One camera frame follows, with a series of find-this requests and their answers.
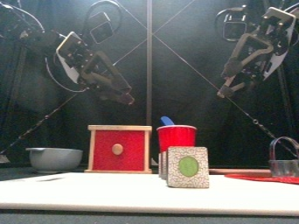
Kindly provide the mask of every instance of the plastic cup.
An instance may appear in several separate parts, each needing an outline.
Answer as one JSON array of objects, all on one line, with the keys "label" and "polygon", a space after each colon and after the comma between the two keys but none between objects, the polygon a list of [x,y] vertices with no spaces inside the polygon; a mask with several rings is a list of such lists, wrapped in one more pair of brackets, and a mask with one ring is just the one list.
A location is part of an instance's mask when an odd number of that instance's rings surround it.
[{"label": "plastic cup", "polygon": [[167,179],[167,150],[171,146],[195,146],[197,128],[189,125],[170,125],[157,129],[161,155],[159,176]]},{"label": "plastic cup", "polygon": [[170,125],[157,129],[161,152],[171,146],[195,146],[197,128],[189,125]]}]

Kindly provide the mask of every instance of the white table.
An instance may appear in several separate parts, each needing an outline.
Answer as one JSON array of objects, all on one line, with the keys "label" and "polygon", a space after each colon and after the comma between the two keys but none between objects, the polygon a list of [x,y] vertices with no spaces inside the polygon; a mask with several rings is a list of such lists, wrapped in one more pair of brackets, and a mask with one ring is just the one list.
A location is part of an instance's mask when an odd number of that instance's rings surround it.
[{"label": "white table", "polygon": [[210,175],[209,189],[157,174],[63,173],[0,182],[0,209],[299,216],[299,185]]}]

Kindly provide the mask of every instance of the black backdrop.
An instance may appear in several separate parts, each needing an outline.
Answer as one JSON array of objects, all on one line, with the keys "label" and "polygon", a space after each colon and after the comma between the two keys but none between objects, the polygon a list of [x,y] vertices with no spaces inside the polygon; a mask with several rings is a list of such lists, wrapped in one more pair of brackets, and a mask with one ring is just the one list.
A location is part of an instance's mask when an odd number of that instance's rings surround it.
[{"label": "black backdrop", "polygon": [[[40,20],[46,29],[63,35],[80,33],[83,20],[95,0],[7,1]],[[267,165],[271,138],[251,119],[217,96],[223,84],[221,72],[237,43],[217,35],[214,19],[231,7],[247,4],[254,21],[267,6],[281,1],[230,0],[118,0],[123,23],[116,34],[94,50],[107,53],[132,86],[134,105],[102,101],[98,94],[79,94],[43,126],[8,151],[15,163],[28,162],[26,147],[62,147],[84,150],[90,156],[88,125],[151,125],[151,154],[157,160],[157,128],[162,116],[198,128],[197,145],[209,147],[211,166]],[[298,1],[282,1],[289,7]],[[108,5],[112,25],[118,11]],[[44,58],[18,43],[0,38],[0,144],[2,149],[75,94],[59,87],[47,71]],[[269,127],[274,134],[298,139],[298,45],[290,49],[283,69],[254,89],[241,91],[234,101]],[[62,66],[50,60],[55,78],[71,90],[79,87]]]}]

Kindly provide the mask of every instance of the gray bowl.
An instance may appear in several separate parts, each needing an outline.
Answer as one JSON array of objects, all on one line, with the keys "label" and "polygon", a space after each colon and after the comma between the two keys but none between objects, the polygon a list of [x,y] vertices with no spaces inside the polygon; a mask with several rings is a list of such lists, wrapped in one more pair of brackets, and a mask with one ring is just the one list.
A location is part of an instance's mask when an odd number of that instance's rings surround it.
[{"label": "gray bowl", "polygon": [[80,165],[82,150],[60,148],[27,148],[32,168],[39,173],[71,172]]}]

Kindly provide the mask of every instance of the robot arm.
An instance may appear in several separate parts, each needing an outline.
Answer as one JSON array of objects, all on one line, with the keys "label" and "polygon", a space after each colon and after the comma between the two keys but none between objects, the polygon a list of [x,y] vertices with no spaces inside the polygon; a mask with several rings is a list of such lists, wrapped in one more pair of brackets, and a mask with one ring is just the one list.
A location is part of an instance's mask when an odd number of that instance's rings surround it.
[{"label": "robot arm", "polygon": [[[28,15],[34,23],[24,18]],[[102,100],[134,103],[135,99],[130,95],[131,87],[108,56],[103,52],[92,52],[75,32],[64,37],[56,31],[46,31],[39,20],[28,12],[2,2],[0,28],[3,39],[18,41],[43,55],[58,53],[72,81],[96,89]],[[99,63],[106,67],[108,74],[99,72]]]},{"label": "robot arm", "polygon": [[261,26],[242,35],[222,77],[226,83],[218,96],[231,97],[247,85],[263,81],[283,63],[295,28],[295,15],[277,8],[269,8]]}]

